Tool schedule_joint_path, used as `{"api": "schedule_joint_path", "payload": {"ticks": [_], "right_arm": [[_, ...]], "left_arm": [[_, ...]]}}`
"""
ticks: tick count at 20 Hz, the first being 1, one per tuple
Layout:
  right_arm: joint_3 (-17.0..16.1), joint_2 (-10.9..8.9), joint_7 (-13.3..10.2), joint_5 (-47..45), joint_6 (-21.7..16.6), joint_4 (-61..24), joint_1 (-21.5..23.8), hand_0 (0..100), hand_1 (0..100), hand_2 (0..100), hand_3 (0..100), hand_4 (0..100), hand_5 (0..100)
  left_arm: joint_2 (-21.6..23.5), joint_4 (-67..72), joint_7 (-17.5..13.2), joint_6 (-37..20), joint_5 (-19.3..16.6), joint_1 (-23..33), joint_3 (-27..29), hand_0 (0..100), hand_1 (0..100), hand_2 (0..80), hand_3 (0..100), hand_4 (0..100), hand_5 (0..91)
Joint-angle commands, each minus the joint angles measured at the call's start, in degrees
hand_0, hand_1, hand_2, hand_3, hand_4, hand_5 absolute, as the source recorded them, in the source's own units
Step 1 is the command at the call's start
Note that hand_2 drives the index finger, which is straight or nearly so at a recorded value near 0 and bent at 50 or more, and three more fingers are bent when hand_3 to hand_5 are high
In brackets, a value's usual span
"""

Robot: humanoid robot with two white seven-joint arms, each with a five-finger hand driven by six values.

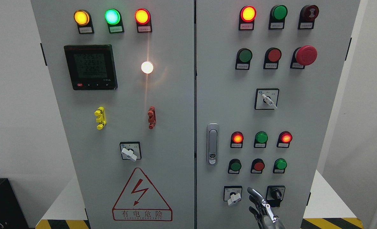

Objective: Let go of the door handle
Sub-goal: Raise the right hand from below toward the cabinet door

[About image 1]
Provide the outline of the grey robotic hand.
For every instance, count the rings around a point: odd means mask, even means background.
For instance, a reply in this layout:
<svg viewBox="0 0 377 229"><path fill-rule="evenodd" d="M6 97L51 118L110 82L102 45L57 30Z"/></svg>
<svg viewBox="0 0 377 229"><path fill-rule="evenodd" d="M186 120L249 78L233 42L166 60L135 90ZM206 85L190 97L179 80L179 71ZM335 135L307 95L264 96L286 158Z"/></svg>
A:
<svg viewBox="0 0 377 229"><path fill-rule="evenodd" d="M270 205L264 197L251 187L247 188L249 200L254 203L254 207L249 207L249 211L254 215L260 229L285 229L284 224L278 216L271 210Z"/></svg>

